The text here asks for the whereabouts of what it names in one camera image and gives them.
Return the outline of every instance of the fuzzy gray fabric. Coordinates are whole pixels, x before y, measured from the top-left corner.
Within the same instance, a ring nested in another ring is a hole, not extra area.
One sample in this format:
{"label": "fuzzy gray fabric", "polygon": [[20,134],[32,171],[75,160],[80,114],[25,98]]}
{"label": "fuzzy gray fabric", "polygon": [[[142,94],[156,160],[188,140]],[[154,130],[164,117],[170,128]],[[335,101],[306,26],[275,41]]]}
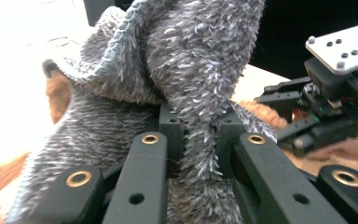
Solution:
{"label": "fuzzy gray fabric", "polygon": [[69,108],[30,157],[7,223],[26,218],[62,170],[122,161],[165,98],[186,125],[179,177],[170,180],[170,223],[242,223],[230,180],[215,154],[232,106],[250,133],[274,132],[230,102],[255,46],[264,0],[137,0],[108,8],[77,58],[44,62],[73,86]]}

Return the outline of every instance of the black plastic part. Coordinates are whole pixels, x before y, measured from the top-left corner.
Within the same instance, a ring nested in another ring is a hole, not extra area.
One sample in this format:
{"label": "black plastic part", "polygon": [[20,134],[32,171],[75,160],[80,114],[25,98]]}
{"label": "black plastic part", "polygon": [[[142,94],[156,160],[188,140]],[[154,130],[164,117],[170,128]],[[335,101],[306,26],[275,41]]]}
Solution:
{"label": "black plastic part", "polygon": [[290,123],[284,129],[280,130],[277,134],[277,141],[281,142],[288,137],[297,136],[318,123],[320,123],[320,121],[316,116],[308,115],[304,119]]}
{"label": "black plastic part", "polygon": [[319,173],[317,188],[349,223],[358,223],[357,171],[340,165],[325,166]]}
{"label": "black plastic part", "polygon": [[113,190],[116,187],[118,178],[120,177],[121,170],[123,169],[124,161],[110,167],[103,172],[103,180],[106,191]]}
{"label": "black plastic part", "polygon": [[107,8],[116,6],[126,11],[132,4],[132,0],[83,0],[83,2],[89,26],[94,26]]}
{"label": "black plastic part", "polygon": [[233,189],[246,223],[347,223],[264,134],[242,134],[233,154]]}
{"label": "black plastic part", "polygon": [[310,110],[319,119],[333,118],[343,114],[341,108],[332,107],[327,99],[314,90],[314,84],[310,83],[302,91],[302,99],[310,106]]}
{"label": "black plastic part", "polygon": [[107,8],[116,5],[115,0],[83,0],[83,2],[89,26],[94,26]]}
{"label": "black plastic part", "polygon": [[[143,138],[148,135],[154,136],[152,139],[158,138],[158,141],[145,143]],[[136,136],[103,224],[166,223],[166,161],[167,138],[163,134],[142,133]]]}
{"label": "black plastic part", "polygon": [[219,158],[220,172],[223,178],[232,178],[230,165],[231,150],[240,141],[241,134],[245,133],[243,123],[232,108],[222,117],[220,136],[217,142],[216,154]]}
{"label": "black plastic part", "polygon": [[301,174],[304,176],[304,177],[306,177],[308,180],[309,180],[309,182],[313,185],[313,186],[315,186],[315,184],[316,184],[316,176],[314,176],[314,175],[312,175],[312,174],[310,174],[310,173],[308,173],[308,172],[306,172],[306,171],[303,171],[303,170],[301,170],[301,169],[298,169],[300,172],[301,172]]}
{"label": "black plastic part", "polygon": [[296,107],[299,98],[300,93],[298,91],[289,91],[262,95],[257,98],[257,102],[274,108],[281,117],[290,122],[292,121],[293,109]]}
{"label": "black plastic part", "polygon": [[358,119],[338,118],[323,122],[297,137],[294,141],[301,141],[301,146],[295,145],[298,156],[305,155],[312,150],[325,147],[346,140],[348,137],[358,136]]}
{"label": "black plastic part", "polygon": [[159,110],[159,132],[167,137],[168,141],[168,178],[176,178],[179,174],[179,160],[183,158],[184,123],[177,118],[166,104],[162,104]]}
{"label": "black plastic part", "polygon": [[348,96],[350,91],[346,82],[353,77],[352,73],[343,76],[334,75],[316,58],[311,58],[304,64],[310,79],[328,100],[334,102]]}
{"label": "black plastic part", "polygon": [[[79,187],[69,187],[67,178],[76,172],[90,172],[91,179]],[[43,194],[38,206],[26,221],[29,224],[89,224],[95,223],[102,208],[105,192],[99,168],[74,166],[57,176]]]}
{"label": "black plastic part", "polygon": [[304,85],[310,82],[310,77],[300,77],[291,81],[280,82],[275,86],[266,86],[262,95],[272,94],[273,92],[287,92],[301,90]]}

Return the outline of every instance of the gray fleece blanket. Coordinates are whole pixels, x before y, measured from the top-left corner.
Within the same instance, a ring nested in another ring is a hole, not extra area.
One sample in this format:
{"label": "gray fleece blanket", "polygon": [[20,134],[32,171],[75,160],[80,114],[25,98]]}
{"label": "gray fleece blanket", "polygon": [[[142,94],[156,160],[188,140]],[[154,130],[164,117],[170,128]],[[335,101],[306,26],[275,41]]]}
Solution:
{"label": "gray fleece blanket", "polygon": [[186,126],[179,177],[169,184],[169,223],[242,223],[231,181],[215,154],[221,117],[232,106],[247,132],[274,132],[229,99],[248,63],[264,0],[136,0],[108,8],[78,55],[48,59],[73,88],[55,132],[23,170],[7,223],[27,218],[64,169],[103,170],[125,159],[166,99]]}

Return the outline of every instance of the metal screw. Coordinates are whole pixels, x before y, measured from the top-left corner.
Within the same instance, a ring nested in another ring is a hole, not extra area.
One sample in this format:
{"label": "metal screw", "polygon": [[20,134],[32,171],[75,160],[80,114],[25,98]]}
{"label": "metal screw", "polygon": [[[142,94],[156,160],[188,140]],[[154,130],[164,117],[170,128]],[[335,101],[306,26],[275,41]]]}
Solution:
{"label": "metal screw", "polygon": [[302,147],[303,146],[303,142],[301,138],[297,138],[295,140],[295,147]]}
{"label": "metal screw", "polygon": [[342,114],[342,110],[341,109],[334,109],[332,112],[331,112],[332,114],[334,114],[334,115],[340,115],[340,114]]}
{"label": "metal screw", "polygon": [[345,67],[345,62],[338,62],[337,63],[337,68],[344,68]]}
{"label": "metal screw", "polygon": [[308,43],[309,44],[314,44],[315,40],[316,40],[315,36],[312,35],[312,36],[310,36],[310,38],[308,38]]}
{"label": "metal screw", "polygon": [[327,102],[328,102],[328,104],[330,104],[334,109],[338,109],[338,108],[340,108],[340,107],[342,107],[342,103],[341,103],[341,101],[329,101],[329,100],[327,100]]}

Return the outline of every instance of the white mounting plate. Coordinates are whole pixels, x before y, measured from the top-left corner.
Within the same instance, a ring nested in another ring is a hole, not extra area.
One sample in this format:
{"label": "white mounting plate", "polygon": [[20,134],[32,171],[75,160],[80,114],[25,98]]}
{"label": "white mounting plate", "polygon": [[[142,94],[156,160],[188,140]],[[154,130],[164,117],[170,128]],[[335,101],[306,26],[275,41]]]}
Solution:
{"label": "white mounting plate", "polygon": [[358,70],[358,26],[330,35],[312,36],[306,48],[335,75]]}

